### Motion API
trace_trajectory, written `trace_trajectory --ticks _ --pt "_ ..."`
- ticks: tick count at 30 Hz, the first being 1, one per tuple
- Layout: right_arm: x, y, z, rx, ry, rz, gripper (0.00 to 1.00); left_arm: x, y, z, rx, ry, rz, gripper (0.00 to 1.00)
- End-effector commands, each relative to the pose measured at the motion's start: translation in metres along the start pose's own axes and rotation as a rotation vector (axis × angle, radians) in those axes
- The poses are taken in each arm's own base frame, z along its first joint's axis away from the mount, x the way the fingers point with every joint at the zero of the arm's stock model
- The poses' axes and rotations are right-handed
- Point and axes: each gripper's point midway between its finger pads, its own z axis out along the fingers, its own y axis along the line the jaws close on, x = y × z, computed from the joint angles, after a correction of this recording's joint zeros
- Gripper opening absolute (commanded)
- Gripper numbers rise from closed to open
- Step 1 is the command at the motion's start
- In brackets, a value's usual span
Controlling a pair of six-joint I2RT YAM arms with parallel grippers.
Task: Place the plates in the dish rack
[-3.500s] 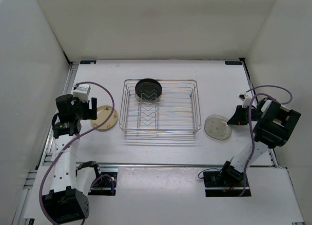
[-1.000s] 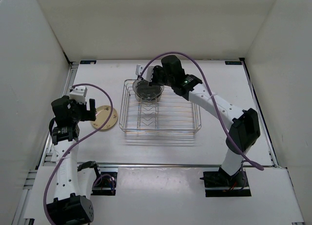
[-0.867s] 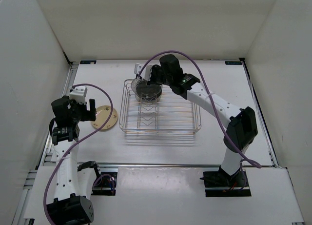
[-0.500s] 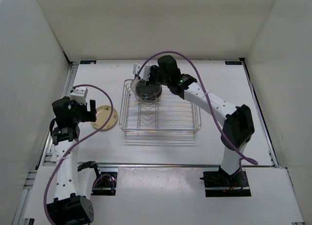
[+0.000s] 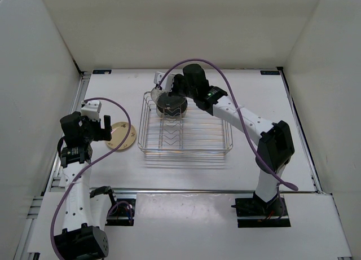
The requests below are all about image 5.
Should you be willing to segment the beige ceramic plate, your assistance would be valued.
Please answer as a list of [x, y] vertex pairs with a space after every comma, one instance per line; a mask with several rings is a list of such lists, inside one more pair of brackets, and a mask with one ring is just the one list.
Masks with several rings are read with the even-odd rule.
[[137, 131], [133, 125], [128, 122], [116, 122], [112, 124], [111, 140], [106, 141], [105, 145], [110, 149], [116, 147], [124, 140], [123, 144], [116, 149], [117, 152], [130, 148], [137, 138]]

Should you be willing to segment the black round plate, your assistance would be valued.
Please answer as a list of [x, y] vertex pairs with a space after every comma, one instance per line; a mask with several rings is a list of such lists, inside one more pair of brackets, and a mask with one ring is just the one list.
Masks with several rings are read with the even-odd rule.
[[184, 102], [187, 102], [185, 97], [162, 95], [156, 106], [159, 104], [166, 107], [176, 107], [177, 105], [180, 105]]

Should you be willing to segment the clear glass plate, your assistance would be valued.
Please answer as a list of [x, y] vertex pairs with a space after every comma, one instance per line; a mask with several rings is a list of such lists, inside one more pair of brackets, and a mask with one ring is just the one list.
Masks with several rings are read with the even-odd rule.
[[184, 102], [176, 107], [156, 106], [157, 115], [165, 119], [180, 119], [186, 115], [188, 103]]
[[162, 95], [167, 96], [168, 93], [169, 93], [168, 91], [162, 89], [161, 87], [156, 86], [151, 90], [150, 95], [152, 101], [157, 104], [161, 96]]

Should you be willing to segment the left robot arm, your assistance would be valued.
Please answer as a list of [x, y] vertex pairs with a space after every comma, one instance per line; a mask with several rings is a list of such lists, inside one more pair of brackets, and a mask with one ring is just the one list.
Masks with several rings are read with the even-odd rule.
[[118, 201], [109, 186], [90, 190], [91, 157], [93, 141], [111, 139], [111, 118], [104, 116], [101, 125], [99, 114], [89, 116], [73, 112], [60, 119], [64, 133], [59, 146], [63, 175], [64, 193], [56, 214], [63, 215], [59, 234], [51, 226], [51, 244], [60, 259], [104, 259], [109, 255], [109, 242], [104, 231], [107, 215], [118, 209]]

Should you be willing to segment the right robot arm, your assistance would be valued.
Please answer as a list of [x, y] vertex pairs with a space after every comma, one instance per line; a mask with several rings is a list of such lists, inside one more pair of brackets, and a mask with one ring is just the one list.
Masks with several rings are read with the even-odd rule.
[[224, 91], [209, 84], [205, 71], [198, 64], [187, 65], [181, 74], [162, 79], [160, 85], [170, 96], [190, 98], [200, 110], [244, 133], [260, 169], [253, 194], [253, 207], [258, 214], [265, 215], [273, 209], [281, 184], [294, 191], [298, 189], [281, 178], [294, 154], [290, 127], [285, 121], [271, 122], [239, 106], [230, 90]]

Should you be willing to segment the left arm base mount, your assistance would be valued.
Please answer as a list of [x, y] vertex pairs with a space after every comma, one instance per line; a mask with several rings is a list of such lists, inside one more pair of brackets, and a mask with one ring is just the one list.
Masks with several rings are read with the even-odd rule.
[[117, 201], [126, 202], [119, 204], [112, 210], [105, 221], [106, 226], [133, 226], [135, 221], [136, 194], [117, 194]]

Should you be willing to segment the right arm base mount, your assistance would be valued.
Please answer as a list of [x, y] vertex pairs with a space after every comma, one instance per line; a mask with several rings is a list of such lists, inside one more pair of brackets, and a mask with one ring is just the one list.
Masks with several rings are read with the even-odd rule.
[[236, 198], [231, 206], [236, 209], [238, 228], [287, 228], [291, 227], [285, 199], [276, 199], [267, 208], [253, 198]]

